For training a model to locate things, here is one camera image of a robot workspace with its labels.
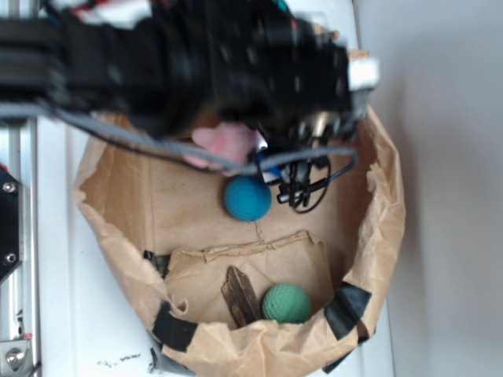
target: paper bag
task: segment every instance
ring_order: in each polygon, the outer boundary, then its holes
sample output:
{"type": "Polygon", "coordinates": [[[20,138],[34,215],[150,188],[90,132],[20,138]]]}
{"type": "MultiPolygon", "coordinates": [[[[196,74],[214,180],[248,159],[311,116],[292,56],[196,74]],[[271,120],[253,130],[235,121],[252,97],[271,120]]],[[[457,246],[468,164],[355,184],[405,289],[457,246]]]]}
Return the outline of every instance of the paper bag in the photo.
{"type": "MultiPolygon", "coordinates": [[[[222,204],[228,178],[90,140],[77,204],[165,356],[207,377],[304,376],[329,371],[374,334],[404,232],[402,173],[372,109],[352,144],[358,165],[316,210],[298,215],[274,203],[264,218],[242,222],[222,204]],[[144,255],[171,255],[174,275],[163,276],[144,255]],[[243,267],[257,295],[276,283],[303,285],[312,317],[236,328],[215,293],[228,265],[243,267]]],[[[347,161],[332,163],[335,170],[347,161]]]]}

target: white wall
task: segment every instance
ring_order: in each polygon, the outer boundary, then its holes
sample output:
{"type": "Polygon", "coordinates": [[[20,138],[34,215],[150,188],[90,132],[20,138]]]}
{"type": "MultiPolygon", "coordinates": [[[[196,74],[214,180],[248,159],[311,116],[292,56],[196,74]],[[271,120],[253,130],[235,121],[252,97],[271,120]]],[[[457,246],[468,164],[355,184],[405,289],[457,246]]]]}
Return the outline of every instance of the white wall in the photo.
{"type": "Polygon", "coordinates": [[[501,375],[503,2],[354,1],[362,47],[382,64],[372,103],[405,176],[395,375],[501,375]]]}

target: screw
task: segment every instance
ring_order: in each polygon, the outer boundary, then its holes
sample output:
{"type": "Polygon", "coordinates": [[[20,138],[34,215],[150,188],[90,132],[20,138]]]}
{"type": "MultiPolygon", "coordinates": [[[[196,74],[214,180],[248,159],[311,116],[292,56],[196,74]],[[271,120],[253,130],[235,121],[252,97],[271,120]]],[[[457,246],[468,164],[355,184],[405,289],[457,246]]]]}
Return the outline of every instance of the screw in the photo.
{"type": "Polygon", "coordinates": [[[6,261],[8,263],[14,263],[16,261],[16,255],[14,253],[7,254],[6,261]]]}
{"type": "Polygon", "coordinates": [[[2,186],[2,188],[3,188],[3,191],[7,192],[8,194],[12,194],[17,189],[16,184],[14,182],[6,182],[6,183],[4,183],[3,186],[2,186]]]}
{"type": "Polygon", "coordinates": [[[17,371],[19,367],[23,364],[24,361],[24,352],[19,348],[12,348],[6,354],[7,364],[13,369],[13,371],[17,371]]]}

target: piece of bark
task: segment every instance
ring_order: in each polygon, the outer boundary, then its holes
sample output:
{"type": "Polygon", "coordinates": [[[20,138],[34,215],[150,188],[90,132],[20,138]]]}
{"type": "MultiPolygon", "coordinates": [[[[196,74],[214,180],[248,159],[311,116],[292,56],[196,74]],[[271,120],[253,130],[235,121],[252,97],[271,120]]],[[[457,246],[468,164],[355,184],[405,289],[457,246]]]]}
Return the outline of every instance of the piece of bark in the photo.
{"type": "Polygon", "coordinates": [[[237,267],[230,266],[222,293],[239,328],[262,319],[259,300],[253,291],[250,278],[237,267]]]}

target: pink plush toy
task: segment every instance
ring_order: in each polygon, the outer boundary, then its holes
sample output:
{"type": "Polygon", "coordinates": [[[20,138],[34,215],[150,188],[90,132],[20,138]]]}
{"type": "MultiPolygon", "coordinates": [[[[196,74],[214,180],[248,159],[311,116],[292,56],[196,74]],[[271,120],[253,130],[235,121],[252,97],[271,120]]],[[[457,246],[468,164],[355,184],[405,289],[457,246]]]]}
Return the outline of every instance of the pink plush toy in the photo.
{"type": "MultiPolygon", "coordinates": [[[[265,143],[259,131],[252,130],[243,123],[226,122],[221,122],[216,128],[197,128],[192,133],[192,139],[201,148],[235,163],[246,163],[249,154],[265,143]]],[[[209,163],[197,157],[184,156],[184,158],[188,163],[201,169],[219,170],[222,168],[217,163],[209,163]]],[[[224,175],[232,176],[234,173],[225,172],[224,175]]]]}

